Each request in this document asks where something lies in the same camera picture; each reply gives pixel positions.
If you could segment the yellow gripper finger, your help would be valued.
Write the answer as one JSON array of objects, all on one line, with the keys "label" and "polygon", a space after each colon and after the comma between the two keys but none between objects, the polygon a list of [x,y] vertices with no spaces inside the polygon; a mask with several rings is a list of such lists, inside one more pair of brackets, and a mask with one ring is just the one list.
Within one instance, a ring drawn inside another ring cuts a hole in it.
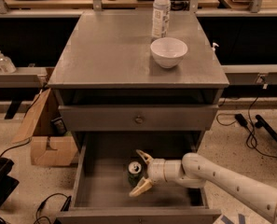
[{"label": "yellow gripper finger", "polygon": [[142,158],[145,164],[150,164],[153,161],[153,158],[143,150],[137,149],[136,153]]},{"label": "yellow gripper finger", "polygon": [[130,197],[137,197],[153,187],[149,178],[142,177],[134,189],[129,193]]}]

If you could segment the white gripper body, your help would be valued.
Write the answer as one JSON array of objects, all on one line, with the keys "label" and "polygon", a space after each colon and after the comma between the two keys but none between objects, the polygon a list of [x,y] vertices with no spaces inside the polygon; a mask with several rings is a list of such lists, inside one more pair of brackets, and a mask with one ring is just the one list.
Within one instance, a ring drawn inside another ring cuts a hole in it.
[{"label": "white gripper body", "polygon": [[153,159],[147,165],[147,175],[153,184],[159,182],[165,182],[164,166],[166,160],[164,159]]}]

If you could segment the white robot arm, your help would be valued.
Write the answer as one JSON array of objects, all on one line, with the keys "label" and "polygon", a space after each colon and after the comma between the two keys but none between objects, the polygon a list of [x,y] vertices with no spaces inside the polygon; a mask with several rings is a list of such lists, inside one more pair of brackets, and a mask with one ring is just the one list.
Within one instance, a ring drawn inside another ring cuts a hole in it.
[{"label": "white robot arm", "polygon": [[209,181],[271,224],[277,224],[277,188],[230,171],[194,152],[181,160],[155,159],[140,149],[136,152],[147,166],[147,177],[139,180],[130,197],[137,197],[161,182],[198,189]]}]

